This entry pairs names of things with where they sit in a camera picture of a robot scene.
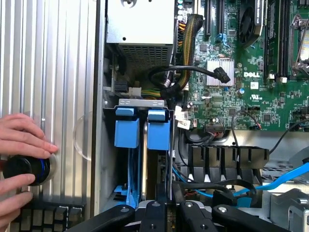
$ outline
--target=green circuit board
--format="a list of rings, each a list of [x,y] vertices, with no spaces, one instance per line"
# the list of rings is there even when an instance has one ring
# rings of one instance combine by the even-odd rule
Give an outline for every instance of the green circuit board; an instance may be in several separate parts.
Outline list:
[[[207,68],[208,62],[221,60],[234,62],[234,84],[232,86],[210,86],[207,76],[192,72],[189,81],[188,112],[192,128],[224,126],[231,128],[233,114],[244,109],[260,123],[264,131],[285,131],[293,123],[308,115],[309,81],[305,78],[272,82],[264,78],[265,33],[263,30],[257,41],[247,48],[239,47],[239,5],[225,1],[224,33],[227,45],[216,43],[216,16],[212,17],[211,37],[208,41],[201,30],[196,38],[195,62]],[[298,8],[297,0],[291,1],[290,21],[301,12],[308,17],[309,8]],[[236,129],[255,130],[254,122],[245,115],[238,115]],[[301,125],[299,131],[306,131]]]

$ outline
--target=cpu fan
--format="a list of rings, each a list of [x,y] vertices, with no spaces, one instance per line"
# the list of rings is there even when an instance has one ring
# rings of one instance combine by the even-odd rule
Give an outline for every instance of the cpu fan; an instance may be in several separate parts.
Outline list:
[[[249,47],[262,33],[264,23],[264,1],[242,0],[239,18],[240,44],[243,47]]]

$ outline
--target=human hand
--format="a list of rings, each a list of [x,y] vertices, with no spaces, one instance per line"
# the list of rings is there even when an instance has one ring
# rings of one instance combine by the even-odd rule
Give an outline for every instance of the human hand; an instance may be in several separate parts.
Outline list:
[[[0,154],[46,159],[57,151],[58,148],[45,140],[44,132],[29,116],[13,114],[0,119]]]
[[[23,174],[1,180],[0,195],[30,185],[34,179],[35,176],[32,174]],[[20,214],[20,208],[30,202],[31,199],[31,192],[22,192],[0,202],[0,232],[5,232],[8,225]]]

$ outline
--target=black cylindrical object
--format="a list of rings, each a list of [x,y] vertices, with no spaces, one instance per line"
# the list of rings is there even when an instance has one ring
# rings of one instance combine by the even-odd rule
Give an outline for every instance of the black cylindrical object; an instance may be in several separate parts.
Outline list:
[[[30,186],[42,184],[50,176],[50,172],[50,159],[44,160],[21,155],[9,158],[3,167],[4,178],[10,178],[20,174],[35,175],[35,181]]]

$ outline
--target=motherboard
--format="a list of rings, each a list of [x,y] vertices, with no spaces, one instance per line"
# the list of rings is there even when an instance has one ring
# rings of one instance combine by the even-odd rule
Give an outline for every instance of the motherboard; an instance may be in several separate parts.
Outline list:
[[[194,6],[179,0],[178,21]],[[221,66],[231,81],[192,72],[187,110],[191,128],[285,131],[309,118],[309,5],[302,0],[206,0],[205,25],[196,37],[194,65]],[[294,131],[309,131],[304,123]]]

